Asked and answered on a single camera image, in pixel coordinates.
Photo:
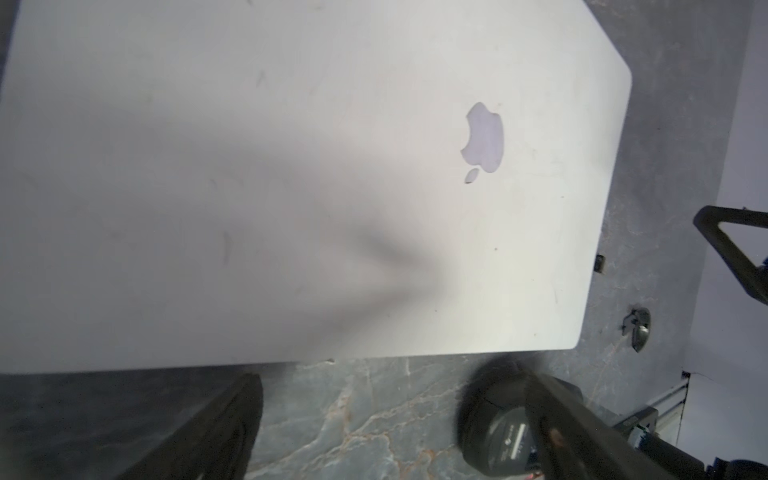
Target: laptop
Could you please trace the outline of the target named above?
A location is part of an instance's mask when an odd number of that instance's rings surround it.
[[[630,86],[581,0],[22,2],[0,372],[572,348]]]

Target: floor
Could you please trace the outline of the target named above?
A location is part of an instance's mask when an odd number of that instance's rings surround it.
[[[14,4],[0,2],[0,22]],[[588,4],[634,83],[599,246],[606,267],[578,346],[253,367],[265,409],[247,478],[482,478],[455,446],[455,419],[488,369],[572,382],[606,420],[679,383],[705,252],[691,221],[717,195],[752,4]],[[637,305],[653,316],[642,353],[620,331]],[[0,468],[15,458],[27,478],[114,476],[238,371],[0,377]]]

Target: scratch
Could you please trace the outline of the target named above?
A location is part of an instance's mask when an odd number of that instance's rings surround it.
[[[587,397],[587,405],[591,404],[594,400],[595,394],[598,392],[598,387],[600,386],[600,379],[603,377],[603,372],[605,372],[605,367],[608,366],[608,362],[611,361],[611,357],[614,356],[616,353],[616,350],[619,348],[619,345],[621,345],[624,342],[624,337],[621,337],[618,342],[614,343],[614,348],[611,349],[611,353],[608,353],[608,355],[605,357],[605,364],[603,365],[603,368],[600,370],[600,374],[598,375],[598,380],[594,383],[594,388],[592,389],[592,393]]]
[[[408,377],[408,394],[411,394],[411,359],[406,357],[406,377]]]
[[[19,169],[16,170],[16,172],[21,176],[22,180],[25,184],[29,185],[30,187],[34,188],[35,190],[40,188],[40,184],[38,181],[33,177],[32,175],[28,174],[27,172],[21,171]]]
[[[224,258],[222,260],[222,264],[224,266],[227,266],[227,264],[230,262],[230,255],[232,254],[232,236],[229,234],[229,232],[223,232],[224,237]]]
[[[705,379],[707,379],[707,380],[710,380],[711,382],[715,382],[715,383],[717,383],[717,381],[716,381],[715,379],[713,379],[712,377],[706,376],[706,375],[704,375],[703,373],[699,373],[699,372],[691,372],[690,374],[691,374],[691,375],[699,375],[699,376],[702,376],[702,377],[704,377],[704,378],[705,378]]]
[[[542,174],[539,172],[520,172],[523,175],[530,175],[532,177],[539,177],[539,178],[562,178],[563,173],[562,172],[554,172],[550,174]]]

